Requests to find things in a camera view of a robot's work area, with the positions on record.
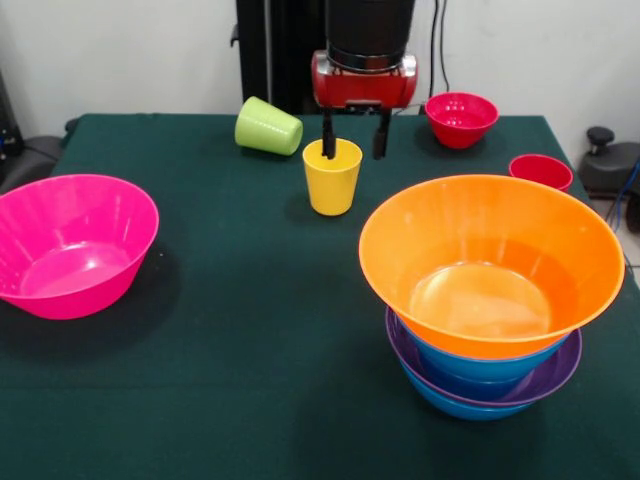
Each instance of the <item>table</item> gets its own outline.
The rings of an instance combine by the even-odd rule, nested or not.
[[[56,174],[129,179],[161,227],[113,307],[48,322],[0,304],[0,450],[7,479],[640,478],[640,292],[628,277],[584,330],[568,385],[494,423],[448,418],[413,391],[360,272],[367,216],[436,176],[563,157],[542,117],[504,117],[473,148],[424,117],[340,117],[362,145],[355,204],[308,205],[302,161],[242,150],[234,118],[88,115]],[[321,120],[304,118],[303,142]],[[578,182],[571,193],[586,200]]]

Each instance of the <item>cup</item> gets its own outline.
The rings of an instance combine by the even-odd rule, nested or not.
[[[279,108],[250,97],[236,120],[235,140],[242,147],[292,155],[302,139],[302,122]]]
[[[571,168],[557,158],[527,154],[511,160],[509,175],[542,183],[566,192],[573,182]]]
[[[322,155],[322,140],[302,151],[309,200],[313,209],[328,216],[342,215],[351,208],[362,162],[362,150],[355,143],[336,139],[336,155]]]

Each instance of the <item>small red bowl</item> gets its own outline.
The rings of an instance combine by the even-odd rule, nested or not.
[[[449,148],[469,148],[498,121],[498,108],[472,93],[448,92],[431,97],[425,104],[436,138]]]

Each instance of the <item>plastic bowl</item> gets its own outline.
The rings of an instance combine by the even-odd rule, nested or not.
[[[389,317],[397,318],[395,313],[387,308],[387,318]],[[436,370],[443,381],[467,383],[470,387],[477,383],[479,389],[496,391],[496,396],[505,389],[509,390],[534,368],[545,362],[567,338],[565,336],[550,347],[524,357],[507,360],[477,360],[443,352],[422,341],[410,330],[407,329],[407,331],[418,348],[422,361]]]
[[[537,353],[586,325],[625,273],[620,243],[591,208],[498,175],[394,195],[367,220],[359,255],[373,290],[418,338],[483,360]]]
[[[402,360],[400,360],[400,364],[409,377],[409,381],[422,396],[422,398],[424,398],[438,410],[441,410],[444,413],[451,415],[452,417],[460,418],[462,420],[474,421],[499,420],[501,418],[509,417],[518,412],[521,412],[525,408],[532,405],[531,403],[528,403],[525,405],[518,405],[517,407],[478,407],[477,405],[469,405],[463,402],[452,400],[451,398],[447,398],[446,396],[430,388],[426,383],[422,383],[420,379],[407,368],[407,365]]]
[[[481,400],[446,390],[436,383],[429,368],[420,363],[418,350],[397,317],[387,317],[386,326],[389,342],[414,382],[454,402],[483,408],[531,405],[552,395],[573,376],[582,355],[582,334],[580,330],[576,330],[549,360],[538,366],[502,398]]]
[[[468,148],[498,121],[498,108],[472,93],[449,92],[431,97],[425,110],[436,138],[450,148]]]
[[[0,298],[69,320],[98,312],[131,285],[158,231],[149,195],[124,180],[66,175],[0,197]]]

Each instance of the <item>pink bowl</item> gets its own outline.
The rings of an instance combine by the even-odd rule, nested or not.
[[[158,232],[153,200],[103,175],[66,175],[0,197],[0,298],[69,320],[129,288]]]
[[[450,148],[468,148],[498,121],[489,100],[472,93],[449,92],[431,97],[425,110],[436,138]]]

